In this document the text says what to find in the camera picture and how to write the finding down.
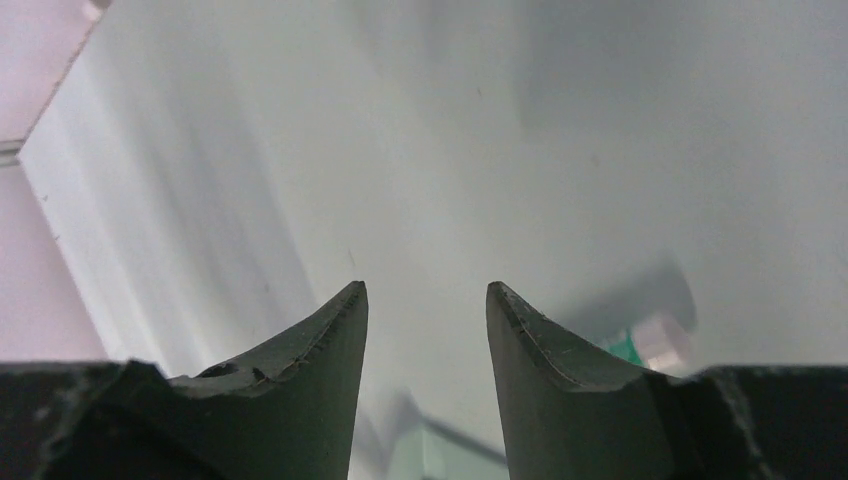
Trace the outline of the green white glue stick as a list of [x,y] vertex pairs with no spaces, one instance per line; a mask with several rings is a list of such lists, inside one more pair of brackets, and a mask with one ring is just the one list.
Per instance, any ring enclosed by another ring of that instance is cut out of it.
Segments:
[[662,373],[680,372],[691,363],[689,333],[668,313],[655,313],[602,340],[605,351],[634,365]]

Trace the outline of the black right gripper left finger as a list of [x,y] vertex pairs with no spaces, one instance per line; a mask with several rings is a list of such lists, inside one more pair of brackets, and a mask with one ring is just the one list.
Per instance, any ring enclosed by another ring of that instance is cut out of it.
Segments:
[[354,281],[201,374],[125,362],[1,367],[5,479],[344,479],[368,325]]

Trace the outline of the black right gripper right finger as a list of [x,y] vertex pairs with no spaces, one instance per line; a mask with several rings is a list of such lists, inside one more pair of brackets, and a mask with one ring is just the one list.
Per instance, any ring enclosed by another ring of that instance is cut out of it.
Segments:
[[486,321],[514,479],[843,479],[843,366],[631,364],[493,282]]

